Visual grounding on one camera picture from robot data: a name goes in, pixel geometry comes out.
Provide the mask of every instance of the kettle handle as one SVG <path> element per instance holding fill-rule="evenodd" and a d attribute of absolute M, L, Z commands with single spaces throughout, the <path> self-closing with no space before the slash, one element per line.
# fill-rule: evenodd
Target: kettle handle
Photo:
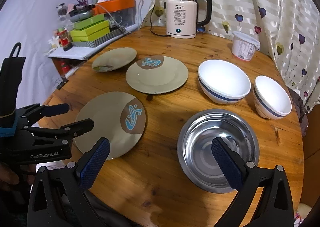
<path fill-rule="evenodd" d="M 208 24 L 211 20 L 212 0 L 206 0 L 206 1 L 207 1 L 207 16 L 205 17 L 205 19 L 203 21 L 197 22 L 197 27 L 204 26 L 204 25 Z"/>

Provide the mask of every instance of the red heart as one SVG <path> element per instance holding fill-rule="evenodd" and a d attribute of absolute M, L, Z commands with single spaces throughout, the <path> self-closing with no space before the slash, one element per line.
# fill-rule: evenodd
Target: red heart
<path fill-rule="evenodd" d="M 257 34 L 260 34 L 261 28 L 258 26 L 254 26 L 254 31 L 256 31 Z"/>

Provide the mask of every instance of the kettle base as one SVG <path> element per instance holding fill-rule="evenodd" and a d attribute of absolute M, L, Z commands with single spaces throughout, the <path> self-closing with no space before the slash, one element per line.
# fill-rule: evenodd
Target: kettle base
<path fill-rule="evenodd" d="M 175 34 L 169 33 L 168 31 L 167 31 L 167 35 L 168 35 L 168 36 L 171 36 L 171 37 L 174 37 L 174 38 L 184 38 L 184 39 L 196 37 L 196 34 L 194 34 L 194 35 L 187 35 L 187 36 L 186 36 L 186 35 L 175 35 Z"/>

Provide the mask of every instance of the white bowl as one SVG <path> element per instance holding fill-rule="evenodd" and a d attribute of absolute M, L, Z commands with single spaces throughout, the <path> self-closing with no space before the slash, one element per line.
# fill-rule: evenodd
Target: white bowl
<path fill-rule="evenodd" d="M 235 103 L 251 89 L 250 79 L 245 72 L 223 60 L 204 61 L 199 66 L 198 76 L 201 89 L 216 103 Z"/>
<path fill-rule="evenodd" d="M 259 115 L 268 119 L 281 119 L 292 109 L 286 91 L 275 80 L 258 76 L 253 89 L 254 104 Z"/>

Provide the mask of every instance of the metal basin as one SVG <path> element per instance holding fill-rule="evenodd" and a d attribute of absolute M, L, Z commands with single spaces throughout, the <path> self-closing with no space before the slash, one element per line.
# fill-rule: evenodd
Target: metal basin
<path fill-rule="evenodd" d="M 221 137 L 245 162 L 258 165 L 259 144 L 255 133 L 239 115 L 223 109 L 208 109 L 193 115 L 178 138 L 178 158 L 187 177 L 211 193 L 228 193 L 229 186 L 211 153 L 211 143 Z"/>

